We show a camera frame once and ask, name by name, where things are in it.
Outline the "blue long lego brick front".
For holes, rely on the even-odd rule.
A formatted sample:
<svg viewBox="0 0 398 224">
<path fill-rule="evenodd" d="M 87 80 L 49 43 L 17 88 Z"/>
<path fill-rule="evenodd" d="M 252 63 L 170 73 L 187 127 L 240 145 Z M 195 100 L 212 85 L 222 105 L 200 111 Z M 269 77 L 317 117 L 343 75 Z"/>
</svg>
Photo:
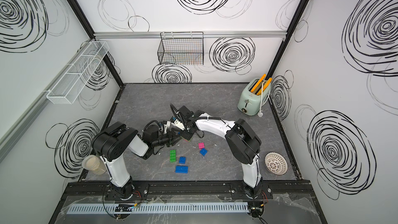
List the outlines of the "blue long lego brick front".
<svg viewBox="0 0 398 224">
<path fill-rule="evenodd" d="M 189 168 L 188 166 L 176 166 L 175 173 L 178 174 L 188 174 Z"/>
</svg>

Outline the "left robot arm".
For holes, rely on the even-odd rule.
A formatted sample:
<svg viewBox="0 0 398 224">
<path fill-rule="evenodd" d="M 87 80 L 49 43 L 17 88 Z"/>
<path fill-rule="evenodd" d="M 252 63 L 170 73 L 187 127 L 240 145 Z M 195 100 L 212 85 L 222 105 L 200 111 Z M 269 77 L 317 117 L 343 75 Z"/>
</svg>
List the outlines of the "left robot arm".
<svg viewBox="0 0 398 224">
<path fill-rule="evenodd" d="M 91 147 L 104 163 L 110 176 L 112 189 L 122 200 L 134 195 L 135 188 L 127 171 L 123 154 L 128 149 L 134 155 L 147 160 L 155 155 L 155 148 L 170 147 L 181 139 L 182 129 L 169 121 L 153 120 L 145 125 L 143 133 L 116 122 L 97 134 Z"/>
</svg>

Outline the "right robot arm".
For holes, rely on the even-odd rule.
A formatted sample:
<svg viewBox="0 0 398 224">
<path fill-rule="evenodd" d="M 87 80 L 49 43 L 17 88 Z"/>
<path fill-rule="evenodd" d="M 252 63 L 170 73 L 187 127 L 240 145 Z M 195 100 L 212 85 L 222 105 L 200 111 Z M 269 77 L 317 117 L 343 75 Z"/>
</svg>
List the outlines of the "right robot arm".
<svg viewBox="0 0 398 224">
<path fill-rule="evenodd" d="M 190 140 L 196 132 L 202 131 L 227 141 L 234 158 L 241 163 L 246 195 L 252 199 L 256 198 L 261 191 L 259 152 L 262 142 L 250 125 L 243 119 L 227 121 L 203 111 L 194 113 L 185 106 L 177 109 L 171 104 L 170 107 L 173 116 L 183 126 L 180 135 L 185 140 Z"/>
</svg>

